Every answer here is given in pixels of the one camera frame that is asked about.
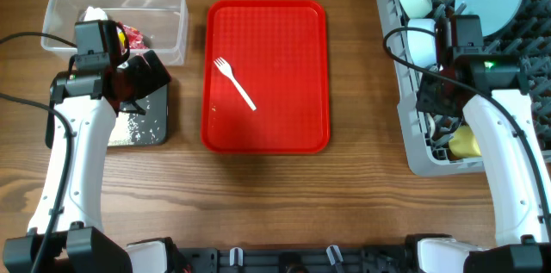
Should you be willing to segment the yellow snack wrapper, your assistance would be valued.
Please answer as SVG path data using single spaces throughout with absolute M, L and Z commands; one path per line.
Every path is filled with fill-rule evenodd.
M 119 37 L 120 43 L 122 44 L 122 47 L 125 47 L 126 36 L 122 32 L 119 32 L 118 37 Z

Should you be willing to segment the white tissue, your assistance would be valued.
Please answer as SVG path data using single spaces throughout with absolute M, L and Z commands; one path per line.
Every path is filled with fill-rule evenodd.
M 107 13 L 101 8 L 95 8 L 95 7 L 89 6 L 84 11 L 83 22 L 97 21 L 97 20 L 105 21 L 107 19 L 108 19 Z

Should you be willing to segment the red snack wrapper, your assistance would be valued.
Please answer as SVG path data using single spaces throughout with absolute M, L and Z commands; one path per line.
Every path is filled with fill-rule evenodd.
M 124 33 L 128 38 L 128 43 L 131 49 L 148 49 L 149 46 L 145 43 L 145 36 L 136 28 L 124 25 Z

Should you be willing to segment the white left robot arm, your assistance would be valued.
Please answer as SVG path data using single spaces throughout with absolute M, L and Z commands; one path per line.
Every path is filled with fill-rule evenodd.
M 41 199 L 26 234 L 7 239 L 10 272 L 190 272 L 170 238 L 127 247 L 102 230 L 101 193 L 109 138 L 123 105 L 163 88 L 170 74 L 153 51 L 131 56 L 121 23 L 78 22 L 77 52 L 50 86 L 46 144 L 51 149 Z

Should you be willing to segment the white plastic spoon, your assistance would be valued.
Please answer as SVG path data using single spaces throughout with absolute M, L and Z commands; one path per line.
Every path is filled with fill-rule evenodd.
M 428 133 L 429 136 L 432 138 L 436 132 L 436 123 L 434 118 L 430 114 L 426 114 L 425 116 L 428 122 Z

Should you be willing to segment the yellow plastic cup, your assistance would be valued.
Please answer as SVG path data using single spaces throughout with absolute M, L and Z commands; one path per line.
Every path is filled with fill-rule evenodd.
M 449 150 L 456 158 L 480 157 L 478 142 L 470 126 L 460 126 L 449 141 Z

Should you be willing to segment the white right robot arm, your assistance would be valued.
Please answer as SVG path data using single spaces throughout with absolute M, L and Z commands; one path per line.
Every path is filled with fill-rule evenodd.
M 478 16 L 403 28 L 422 74 L 416 108 L 463 118 L 474 135 L 490 187 L 496 245 L 452 238 L 414 239 L 421 272 L 548 272 L 550 178 L 532 124 L 528 79 L 517 57 L 488 53 Z

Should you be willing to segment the light blue bowl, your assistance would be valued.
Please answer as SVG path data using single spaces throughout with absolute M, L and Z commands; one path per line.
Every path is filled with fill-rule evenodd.
M 421 28 L 435 33 L 436 22 L 433 19 L 411 19 L 408 28 Z M 436 64 L 436 39 L 434 35 L 424 32 L 406 32 L 407 46 L 412 63 L 416 66 L 428 68 Z

